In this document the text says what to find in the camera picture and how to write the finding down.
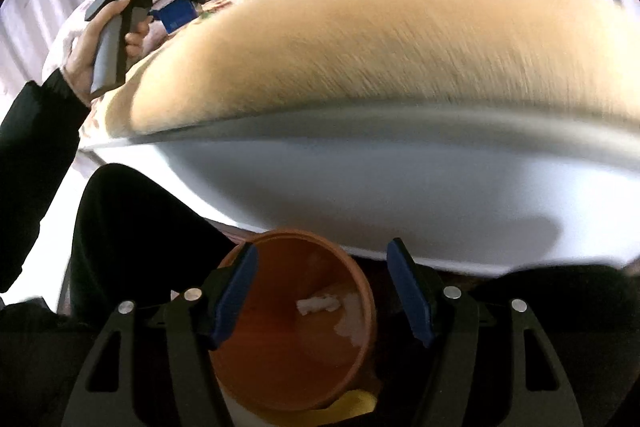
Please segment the person's left hand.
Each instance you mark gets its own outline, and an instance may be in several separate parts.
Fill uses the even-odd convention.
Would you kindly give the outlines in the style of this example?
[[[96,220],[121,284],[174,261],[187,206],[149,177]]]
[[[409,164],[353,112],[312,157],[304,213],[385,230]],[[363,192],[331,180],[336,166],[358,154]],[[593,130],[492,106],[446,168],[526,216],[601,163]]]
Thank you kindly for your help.
[[[85,106],[91,106],[91,83],[93,65],[96,61],[100,35],[104,27],[116,16],[126,9],[131,0],[117,0],[104,6],[88,23],[79,36],[75,46],[61,67],[62,75],[67,84],[72,88],[79,100]],[[122,37],[122,44],[127,56],[133,60],[142,54],[143,40],[149,35],[153,17],[147,16],[138,23],[133,31],[129,31]]]

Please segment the left forearm black sleeve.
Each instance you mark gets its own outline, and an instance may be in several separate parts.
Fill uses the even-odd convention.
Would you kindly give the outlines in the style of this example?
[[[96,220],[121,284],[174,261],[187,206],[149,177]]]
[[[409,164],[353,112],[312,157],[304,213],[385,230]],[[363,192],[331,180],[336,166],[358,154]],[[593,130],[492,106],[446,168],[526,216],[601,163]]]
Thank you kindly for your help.
[[[29,81],[1,123],[1,290],[22,273],[46,215],[76,155],[89,109],[55,70]]]

